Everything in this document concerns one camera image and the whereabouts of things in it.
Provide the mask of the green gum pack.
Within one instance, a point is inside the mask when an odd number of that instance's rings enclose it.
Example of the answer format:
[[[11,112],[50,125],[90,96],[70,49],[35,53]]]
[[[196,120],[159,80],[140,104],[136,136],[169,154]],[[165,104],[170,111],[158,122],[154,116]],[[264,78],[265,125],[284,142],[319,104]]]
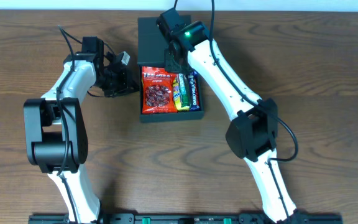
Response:
[[[188,87],[186,86],[186,78],[184,74],[179,73],[178,74],[178,82],[180,86],[180,99],[181,99],[181,107],[189,107],[189,96],[188,96]]]

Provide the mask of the black cardboard box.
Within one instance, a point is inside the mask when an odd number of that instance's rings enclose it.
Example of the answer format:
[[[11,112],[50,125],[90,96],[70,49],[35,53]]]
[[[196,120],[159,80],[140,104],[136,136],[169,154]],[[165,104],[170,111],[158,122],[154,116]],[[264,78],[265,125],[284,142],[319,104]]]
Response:
[[[168,44],[157,27],[158,17],[138,18],[138,54],[137,65],[139,67],[139,94],[140,94],[140,115],[141,123],[158,123],[166,121],[186,121],[202,119],[204,116],[203,97],[201,91],[201,77],[197,78],[197,90],[200,99],[200,109],[197,111],[177,112],[177,113],[155,113],[143,114],[143,84],[142,68],[146,67],[165,67],[165,50]]]

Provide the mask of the yellow Mentos candy roll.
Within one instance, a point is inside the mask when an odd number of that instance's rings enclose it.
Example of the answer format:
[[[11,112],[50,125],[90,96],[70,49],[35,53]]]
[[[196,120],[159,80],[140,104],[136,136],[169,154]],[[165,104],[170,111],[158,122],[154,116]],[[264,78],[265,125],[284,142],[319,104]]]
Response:
[[[189,111],[190,107],[181,102],[180,85],[177,81],[177,78],[173,80],[172,88],[173,88],[173,103],[177,111],[179,112]]]

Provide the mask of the red dried fruit bag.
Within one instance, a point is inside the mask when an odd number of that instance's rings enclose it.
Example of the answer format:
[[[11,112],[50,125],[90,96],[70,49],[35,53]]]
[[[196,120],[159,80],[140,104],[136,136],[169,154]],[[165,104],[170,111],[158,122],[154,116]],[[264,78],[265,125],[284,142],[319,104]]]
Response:
[[[173,102],[174,73],[164,68],[142,67],[142,114],[176,113]]]

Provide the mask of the purple Dairy Milk bar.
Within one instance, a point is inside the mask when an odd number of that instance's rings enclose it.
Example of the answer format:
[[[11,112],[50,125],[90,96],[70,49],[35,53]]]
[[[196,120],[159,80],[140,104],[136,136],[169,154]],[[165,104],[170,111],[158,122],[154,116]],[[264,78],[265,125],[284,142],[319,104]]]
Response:
[[[197,73],[195,71],[188,75],[188,84],[191,98],[190,111],[197,111],[200,109],[200,102],[197,87]]]

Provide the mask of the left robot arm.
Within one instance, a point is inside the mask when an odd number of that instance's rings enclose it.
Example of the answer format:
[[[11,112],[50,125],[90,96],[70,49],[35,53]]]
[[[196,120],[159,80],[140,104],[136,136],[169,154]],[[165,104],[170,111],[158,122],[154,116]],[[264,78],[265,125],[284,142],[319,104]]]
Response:
[[[25,101],[27,158],[54,181],[68,209],[66,215],[31,215],[29,223],[112,222],[86,171],[88,137],[81,104],[93,86],[112,97],[135,91],[126,68],[129,59],[127,52],[68,55],[54,86]]]

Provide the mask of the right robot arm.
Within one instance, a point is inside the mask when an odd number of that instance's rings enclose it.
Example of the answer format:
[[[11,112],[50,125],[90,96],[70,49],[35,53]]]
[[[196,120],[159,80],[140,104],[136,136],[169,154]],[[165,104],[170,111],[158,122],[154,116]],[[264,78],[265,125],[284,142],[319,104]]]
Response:
[[[214,91],[231,121],[226,141],[232,152],[249,166],[262,198],[262,208],[274,223],[290,223],[296,205],[283,181],[279,162],[293,160],[277,156],[277,105],[263,100],[237,75],[221,53],[217,42],[202,22],[159,20],[158,28],[169,43],[173,58],[186,62]]]

